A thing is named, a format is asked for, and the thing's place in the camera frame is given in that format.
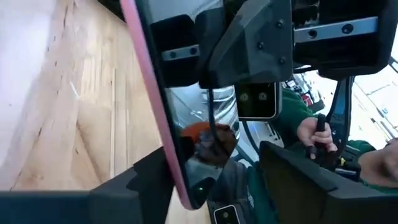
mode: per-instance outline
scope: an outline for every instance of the black mount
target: black mount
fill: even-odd
[[[165,223],[173,188],[161,147],[90,191],[0,192],[0,223]]]

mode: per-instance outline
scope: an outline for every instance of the hardwood floor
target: hardwood floor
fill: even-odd
[[[120,19],[89,0],[0,12],[1,190],[92,189],[162,145]],[[174,193],[168,222],[210,221]]]

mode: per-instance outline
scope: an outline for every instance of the person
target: person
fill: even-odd
[[[337,150],[333,144],[329,124],[325,124],[324,132],[317,132],[316,116],[292,90],[283,89],[282,111],[270,125],[279,133],[285,147],[298,141],[305,146],[313,146],[320,142],[328,152]],[[364,185],[381,192],[398,194],[398,139],[389,141],[387,146],[380,150],[363,140],[348,141],[347,145],[360,152],[358,163],[362,168],[360,178]],[[246,221],[255,218],[257,223],[276,223],[275,220],[270,220],[275,208],[272,207],[272,203],[268,203],[271,200],[259,172],[262,172],[259,166],[246,167],[230,159],[209,200],[227,204],[240,203],[243,205]]]

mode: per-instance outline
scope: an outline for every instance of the green jacket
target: green jacket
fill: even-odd
[[[289,147],[299,141],[297,138],[297,128],[300,123],[305,118],[311,116],[314,116],[314,114],[307,108],[301,97],[296,95],[292,90],[283,89],[282,111],[279,117],[271,122],[271,125],[280,134],[285,147]],[[361,154],[376,150],[368,142],[362,140],[348,141],[347,145],[358,149]],[[248,169],[248,186],[249,192],[253,196],[254,207],[256,208],[257,223],[277,223],[276,219],[270,218],[275,217],[275,213],[270,203],[265,183],[262,180],[261,172],[260,169],[254,167]],[[365,182],[364,185],[385,193],[398,193],[398,189],[368,185]]]

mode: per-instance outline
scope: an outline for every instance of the wooden floor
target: wooden floor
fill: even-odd
[[[1,190],[92,189],[162,145],[121,20],[89,0],[2,4]],[[174,192],[168,222],[210,221]]]

